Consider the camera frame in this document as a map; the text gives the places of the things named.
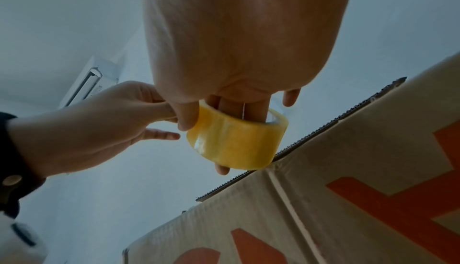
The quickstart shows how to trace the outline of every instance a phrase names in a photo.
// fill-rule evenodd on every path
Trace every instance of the black sleeve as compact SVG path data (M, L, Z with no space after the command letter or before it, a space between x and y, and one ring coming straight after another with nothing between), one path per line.
M45 182L29 170L8 136L8 121L14 118L0 113L0 211L12 218L19 214L19 199Z

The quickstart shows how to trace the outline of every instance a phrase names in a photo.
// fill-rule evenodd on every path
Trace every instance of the adhesive tape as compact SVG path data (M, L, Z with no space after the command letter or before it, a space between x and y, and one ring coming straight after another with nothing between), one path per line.
M282 114L270 109L269 115L272 122L248 122L201 102L198 122L187 132L187 140L201 156L221 166L261 169L272 162L288 128Z

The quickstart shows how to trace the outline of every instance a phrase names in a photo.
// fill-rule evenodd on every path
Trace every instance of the brown cardboard box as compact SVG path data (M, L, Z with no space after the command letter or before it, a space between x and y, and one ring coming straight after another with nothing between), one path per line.
M125 263L460 263L460 54L391 88L140 238Z

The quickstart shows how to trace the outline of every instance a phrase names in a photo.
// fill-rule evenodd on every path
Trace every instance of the yellow tape roll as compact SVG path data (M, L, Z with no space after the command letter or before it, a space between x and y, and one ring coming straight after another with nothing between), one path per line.
M276 154L288 120L270 109L273 122L243 121L200 103L197 124L187 140L201 156L222 166L256 170L269 165Z

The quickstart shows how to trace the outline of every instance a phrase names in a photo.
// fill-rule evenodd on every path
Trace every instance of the skin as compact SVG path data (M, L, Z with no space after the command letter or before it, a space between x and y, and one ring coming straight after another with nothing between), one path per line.
M270 97L301 87L324 67L348 0L145 0L150 64L179 129L192 128L198 101L264 122ZM221 174L228 169L217 166Z
M46 178L97 166L141 140L178 140L147 128L162 120L177 122L155 87L124 82L55 112L10 120L7 130L29 168Z

